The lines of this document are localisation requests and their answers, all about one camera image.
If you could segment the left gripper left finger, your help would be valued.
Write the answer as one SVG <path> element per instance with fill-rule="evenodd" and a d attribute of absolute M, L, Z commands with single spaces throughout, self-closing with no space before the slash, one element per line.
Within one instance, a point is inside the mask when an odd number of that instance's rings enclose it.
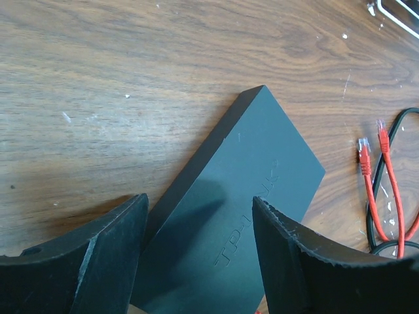
<path fill-rule="evenodd" d="M 126 313 L 148 215 L 136 195 L 20 256 L 1 257 L 2 313 Z"/>

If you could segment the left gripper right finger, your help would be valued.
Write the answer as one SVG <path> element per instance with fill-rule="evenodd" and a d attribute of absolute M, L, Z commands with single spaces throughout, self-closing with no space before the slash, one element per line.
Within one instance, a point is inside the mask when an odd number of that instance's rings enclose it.
<path fill-rule="evenodd" d="M 332 241 L 253 198 L 270 313 L 417 313 L 418 256 L 390 259 Z"/>

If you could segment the black network switch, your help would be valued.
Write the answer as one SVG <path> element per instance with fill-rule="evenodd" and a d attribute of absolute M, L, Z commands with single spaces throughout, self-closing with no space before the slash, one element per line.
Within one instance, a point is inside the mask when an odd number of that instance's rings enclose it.
<path fill-rule="evenodd" d="M 149 213 L 131 304 L 254 313 L 264 290 L 253 198 L 300 221 L 324 175 L 266 86 L 240 93 Z"/>

